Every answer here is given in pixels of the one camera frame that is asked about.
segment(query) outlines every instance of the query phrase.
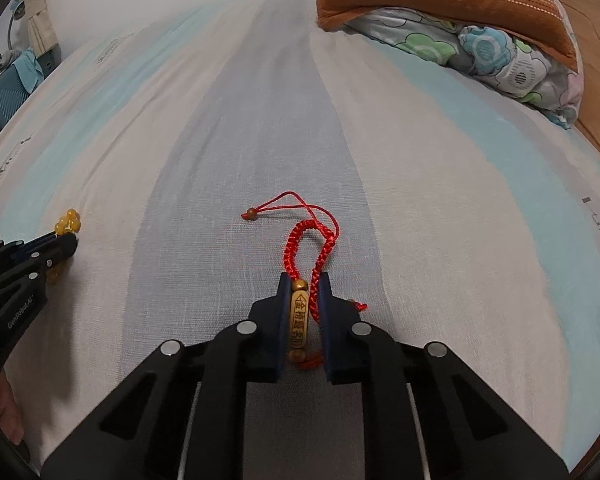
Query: blue towel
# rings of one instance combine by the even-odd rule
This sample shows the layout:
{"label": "blue towel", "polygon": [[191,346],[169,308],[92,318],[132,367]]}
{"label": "blue towel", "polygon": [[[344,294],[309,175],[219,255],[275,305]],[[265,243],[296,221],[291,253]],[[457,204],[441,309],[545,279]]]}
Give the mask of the blue towel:
{"label": "blue towel", "polygon": [[45,79],[42,74],[42,67],[40,66],[40,63],[38,63],[35,54],[33,54],[32,48],[25,50],[21,56],[13,62],[13,65],[18,71],[22,86],[24,86],[24,89],[29,94],[31,94]]}

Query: bed sheet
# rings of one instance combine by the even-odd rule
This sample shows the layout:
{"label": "bed sheet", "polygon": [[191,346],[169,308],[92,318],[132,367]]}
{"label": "bed sheet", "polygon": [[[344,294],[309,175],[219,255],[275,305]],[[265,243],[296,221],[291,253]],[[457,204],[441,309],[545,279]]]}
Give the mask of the bed sheet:
{"label": "bed sheet", "polygon": [[[0,134],[0,238],[82,215],[7,366],[37,463],[161,341],[208,340],[275,290],[301,216],[240,213],[287,189],[340,222],[336,294],[401,342],[448,343],[576,465],[600,432],[600,155],[453,70],[321,31],[311,0],[91,41]],[[357,388],[288,368],[249,394],[245,478],[363,477]]]}

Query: metal screw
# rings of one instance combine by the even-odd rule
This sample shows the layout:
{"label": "metal screw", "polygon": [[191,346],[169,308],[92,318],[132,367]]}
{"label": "metal screw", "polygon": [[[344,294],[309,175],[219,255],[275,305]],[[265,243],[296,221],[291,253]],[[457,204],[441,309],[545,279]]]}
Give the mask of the metal screw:
{"label": "metal screw", "polygon": [[165,341],[160,345],[160,352],[165,355],[176,355],[180,351],[180,343],[174,341]]}
{"label": "metal screw", "polygon": [[258,329],[258,326],[253,321],[247,320],[238,323],[238,326],[235,329],[240,334],[248,335],[253,334]]}
{"label": "metal screw", "polygon": [[371,325],[369,325],[369,323],[363,323],[359,321],[353,324],[351,331],[355,335],[369,335],[371,334]]}
{"label": "metal screw", "polygon": [[427,352],[433,357],[444,357],[446,355],[446,346],[442,343],[431,343],[427,346]]}

